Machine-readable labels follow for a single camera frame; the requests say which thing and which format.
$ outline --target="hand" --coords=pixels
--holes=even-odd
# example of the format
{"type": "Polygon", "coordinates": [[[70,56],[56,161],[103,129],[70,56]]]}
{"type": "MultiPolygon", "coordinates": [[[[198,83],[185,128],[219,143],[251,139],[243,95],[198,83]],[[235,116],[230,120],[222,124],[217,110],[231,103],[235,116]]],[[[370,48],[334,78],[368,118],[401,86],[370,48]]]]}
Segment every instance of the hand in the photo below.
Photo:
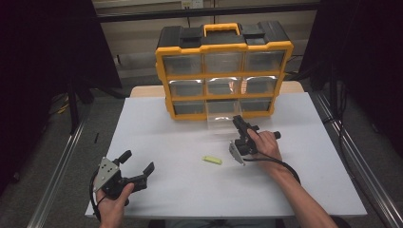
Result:
{"type": "MultiPolygon", "coordinates": [[[[255,142],[256,148],[259,153],[254,155],[255,159],[271,157],[282,161],[281,154],[279,153],[278,143],[273,132],[262,131],[257,134],[252,129],[248,129],[248,134],[255,142]]],[[[274,162],[260,161],[259,165],[265,170],[270,176],[274,176],[278,171],[288,170],[280,164],[274,162]]]]}
{"type": "Polygon", "coordinates": [[[122,220],[125,212],[125,201],[130,196],[134,189],[134,183],[129,183],[125,186],[121,195],[117,199],[104,198],[106,194],[103,190],[99,190],[96,194],[98,210],[101,213],[100,227],[117,228],[122,225],[122,220]]]}

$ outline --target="black backdrop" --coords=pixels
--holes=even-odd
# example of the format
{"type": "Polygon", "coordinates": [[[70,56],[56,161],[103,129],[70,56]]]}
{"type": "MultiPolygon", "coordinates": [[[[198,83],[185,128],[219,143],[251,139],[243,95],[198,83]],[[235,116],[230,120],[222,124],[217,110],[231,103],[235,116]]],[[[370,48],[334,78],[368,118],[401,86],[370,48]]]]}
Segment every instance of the black backdrop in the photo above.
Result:
{"type": "Polygon", "coordinates": [[[95,17],[90,0],[0,2],[0,193],[72,78],[121,86],[100,24],[86,20],[95,17]]]}
{"type": "Polygon", "coordinates": [[[311,70],[308,75],[313,89],[322,89],[331,77],[343,81],[349,94],[390,139],[400,156],[403,156],[402,7],[402,3],[394,0],[349,0],[337,8],[319,9],[299,70],[311,70]]]}

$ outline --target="yellow sponge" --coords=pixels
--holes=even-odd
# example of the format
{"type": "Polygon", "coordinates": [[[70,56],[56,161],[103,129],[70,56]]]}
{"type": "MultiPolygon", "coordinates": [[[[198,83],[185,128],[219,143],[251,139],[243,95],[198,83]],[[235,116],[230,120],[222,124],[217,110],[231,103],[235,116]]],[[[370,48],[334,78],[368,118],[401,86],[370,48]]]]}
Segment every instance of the yellow sponge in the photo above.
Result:
{"type": "Polygon", "coordinates": [[[212,162],[212,163],[215,163],[215,164],[222,164],[221,159],[214,158],[214,157],[211,157],[211,156],[204,156],[204,157],[202,157],[202,160],[206,161],[206,162],[212,162]]]}

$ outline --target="white paper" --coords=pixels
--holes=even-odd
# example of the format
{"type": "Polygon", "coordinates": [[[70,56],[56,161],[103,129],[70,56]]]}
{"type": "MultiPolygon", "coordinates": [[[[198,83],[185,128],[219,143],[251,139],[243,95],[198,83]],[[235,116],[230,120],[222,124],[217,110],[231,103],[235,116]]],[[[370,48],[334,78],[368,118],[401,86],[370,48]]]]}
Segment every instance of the white paper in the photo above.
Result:
{"type": "MultiPolygon", "coordinates": [[[[331,215],[366,215],[307,93],[281,94],[268,118],[245,119],[260,130],[279,131],[282,158],[303,187],[331,215]]],[[[228,151],[239,135],[215,135],[203,121],[174,121],[164,98],[128,98],[107,153],[131,150],[123,177],[155,171],[148,188],[130,196],[128,217],[143,219],[278,218],[294,213],[278,186],[254,163],[237,163],[228,151]],[[222,165],[206,162],[214,156],[222,165]]],[[[89,205],[86,215],[92,216],[89,205]]]]}

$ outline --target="yellow plastic organizer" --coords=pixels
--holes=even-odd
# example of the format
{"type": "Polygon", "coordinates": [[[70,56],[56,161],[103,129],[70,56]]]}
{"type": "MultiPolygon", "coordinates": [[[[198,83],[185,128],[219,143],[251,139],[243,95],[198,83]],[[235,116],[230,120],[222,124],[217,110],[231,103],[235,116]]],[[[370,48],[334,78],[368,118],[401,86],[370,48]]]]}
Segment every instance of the yellow plastic organizer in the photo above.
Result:
{"type": "Polygon", "coordinates": [[[274,112],[293,44],[276,21],[163,28],[156,68],[174,120],[274,112]]]}

